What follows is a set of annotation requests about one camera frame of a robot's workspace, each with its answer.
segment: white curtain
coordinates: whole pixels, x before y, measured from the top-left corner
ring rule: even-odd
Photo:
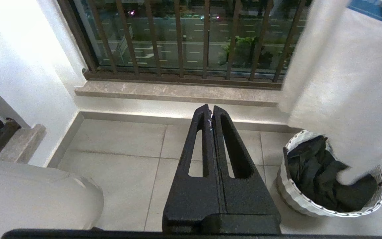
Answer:
[[[343,183],[382,159],[382,20],[348,7],[381,2],[315,0],[282,88],[288,124],[325,133],[353,167]]]

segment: black foam object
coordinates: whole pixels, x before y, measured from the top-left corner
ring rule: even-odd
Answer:
[[[203,177],[188,171],[203,133]],[[224,140],[235,178],[229,177]],[[194,112],[163,211],[164,233],[281,234],[281,216],[228,113]]]

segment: dark green cloth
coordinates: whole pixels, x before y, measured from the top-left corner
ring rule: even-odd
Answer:
[[[329,210],[361,210],[376,192],[378,184],[370,174],[353,185],[338,183],[337,173],[348,166],[325,150],[326,140],[326,137],[318,136],[288,153],[291,179],[306,197]]]

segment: woven basket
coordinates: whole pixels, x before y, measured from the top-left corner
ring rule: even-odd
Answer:
[[[287,153],[296,148],[302,142],[313,139],[319,135],[322,134],[313,133],[308,130],[303,130],[300,133],[294,135],[294,137],[290,139],[290,141],[285,145],[283,161],[276,178],[279,192],[281,196],[285,199],[285,202],[296,211],[309,216],[358,217],[373,213],[376,210],[378,210],[378,208],[382,204],[382,169],[379,166],[369,171],[369,173],[375,178],[377,183],[379,183],[379,186],[372,198],[360,211],[340,213],[333,210],[328,210],[323,206],[314,203],[312,200],[307,198],[302,192],[300,192],[300,190],[297,188],[288,172]],[[326,150],[329,151],[335,159],[337,159],[334,156],[333,150],[328,141],[326,142]]]

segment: white basket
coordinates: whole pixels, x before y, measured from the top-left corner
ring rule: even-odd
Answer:
[[[313,133],[309,130],[303,130],[300,133],[294,135],[294,137],[291,138],[290,141],[285,145],[285,148],[287,148],[289,152],[296,148],[297,145],[301,144],[302,142],[306,142],[319,135],[322,134]],[[326,142],[326,150],[329,151],[335,159],[337,159],[334,156],[333,150],[328,141]],[[285,163],[285,157],[283,157],[282,164],[276,178],[277,186],[281,196],[285,199],[285,202],[300,213],[309,216],[358,217],[375,212],[382,204],[382,186],[378,186],[372,198],[360,211],[340,213],[333,210],[328,210],[323,206],[314,203],[297,188],[297,186],[287,173]],[[369,173],[375,178],[377,183],[382,182],[382,169],[379,166],[376,166],[376,168],[369,171]]]

